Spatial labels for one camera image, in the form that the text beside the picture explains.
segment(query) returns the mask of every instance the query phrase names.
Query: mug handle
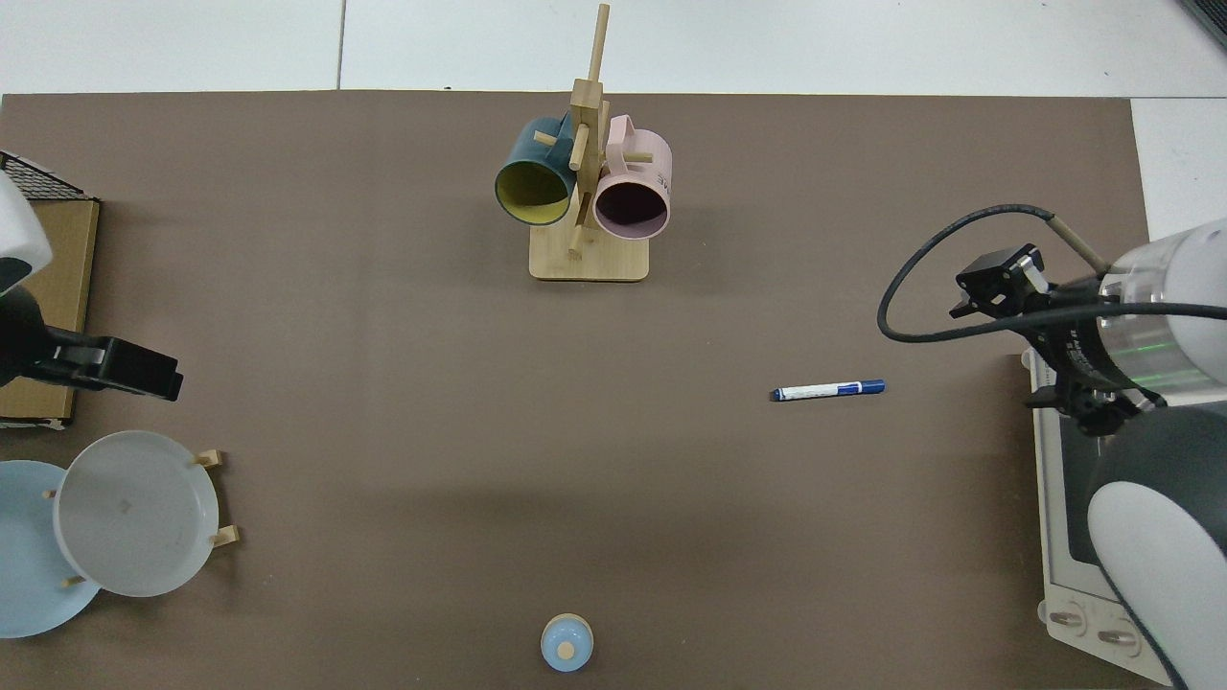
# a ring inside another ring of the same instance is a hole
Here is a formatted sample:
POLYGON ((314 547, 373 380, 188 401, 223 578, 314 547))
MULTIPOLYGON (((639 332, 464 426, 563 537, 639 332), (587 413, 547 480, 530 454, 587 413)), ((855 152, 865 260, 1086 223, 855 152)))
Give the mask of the mug handle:
POLYGON ((610 174, 626 174, 626 140, 634 135, 631 115, 617 115, 610 120, 610 140, 605 145, 605 162, 610 174))

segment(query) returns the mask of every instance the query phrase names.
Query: plate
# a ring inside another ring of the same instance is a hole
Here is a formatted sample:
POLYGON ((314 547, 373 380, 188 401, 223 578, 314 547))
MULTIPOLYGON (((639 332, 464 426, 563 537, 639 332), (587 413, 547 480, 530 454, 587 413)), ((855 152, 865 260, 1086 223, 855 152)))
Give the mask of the plate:
POLYGON ((81 451, 55 496, 55 537, 72 567, 126 597, 191 580, 217 534, 217 494, 194 459, 150 431, 120 431, 81 451))
POLYGON ((81 613, 98 586, 61 587, 77 573, 60 554, 53 525, 55 490, 64 470, 33 460, 0 463, 0 637, 28 637, 81 613))

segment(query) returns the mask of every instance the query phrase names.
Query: dark teal mug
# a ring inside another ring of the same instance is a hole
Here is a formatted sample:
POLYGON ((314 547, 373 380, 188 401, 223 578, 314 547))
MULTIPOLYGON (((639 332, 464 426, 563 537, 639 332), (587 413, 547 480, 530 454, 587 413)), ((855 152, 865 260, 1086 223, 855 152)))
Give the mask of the dark teal mug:
POLYGON ((512 153, 494 177, 494 198, 503 210, 528 225, 550 225, 562 220, 571 206, 575 173, 571 169, 571 150, 575 135, 571 113, 563 118, 536 118, 515 138, 512 153), (536 133, 553 139, 539 140, 536 133))

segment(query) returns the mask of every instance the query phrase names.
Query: wire basket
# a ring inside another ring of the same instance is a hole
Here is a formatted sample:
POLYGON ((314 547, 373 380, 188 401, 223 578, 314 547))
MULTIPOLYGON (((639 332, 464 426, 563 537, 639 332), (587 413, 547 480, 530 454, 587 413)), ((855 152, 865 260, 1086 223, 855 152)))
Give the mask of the wire basket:
POLYGON ((34 163, 7 151, 0 151, 0 171, 21 189, 21 194, 31 201, 70 201, 92 199, 77 187, 64 182, 34 163))

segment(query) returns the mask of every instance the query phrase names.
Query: marker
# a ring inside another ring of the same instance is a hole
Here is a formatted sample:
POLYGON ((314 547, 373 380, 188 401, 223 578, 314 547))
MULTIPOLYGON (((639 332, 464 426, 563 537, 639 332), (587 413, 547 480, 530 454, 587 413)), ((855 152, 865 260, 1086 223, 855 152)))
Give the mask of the marker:
POLYGON ((805 400, 806 398, 833 398, 836 395, 863 395, 867 393, 881 393, 886 390, 886 381, 870 378, 867 381, 849 381, 845 383, 820 383, 817 386, 794 386, 791 388, 777 388, 771 392, 771 399, 777 403, 784 400, 805 400))

